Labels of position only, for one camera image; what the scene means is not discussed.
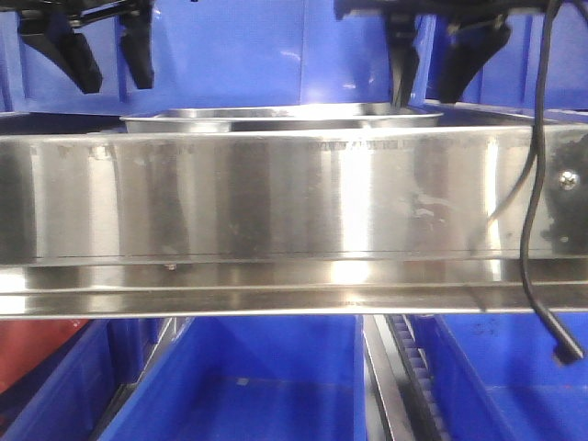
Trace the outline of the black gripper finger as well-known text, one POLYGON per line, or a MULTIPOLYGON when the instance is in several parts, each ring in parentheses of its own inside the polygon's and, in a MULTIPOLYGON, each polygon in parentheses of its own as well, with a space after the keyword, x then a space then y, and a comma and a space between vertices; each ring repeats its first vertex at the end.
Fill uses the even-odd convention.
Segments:
POLYGON ((138 89, 153 87, 152 17, 151 6, 137 6, 119 17, 119 23, 122 26, 119 45, 132 80, 138 89))
POLYGON ((418 35, 415 19, 415 15, 387 15, 385 18, 390 102, 395 107, 408 106, 419 66, 419 54, 414 47, 418 35))
POLYGON ((18 35, 64 72, 84 94, 100 90, 102 73, 85 36, 75 33, 63 12, 18 12, 18 35))
POLYGON ((448 27, 450 42, 442 57, 437 80, 438 100, 457 103, 466 87, 511 37, 505 20, 453 22, 448 27))

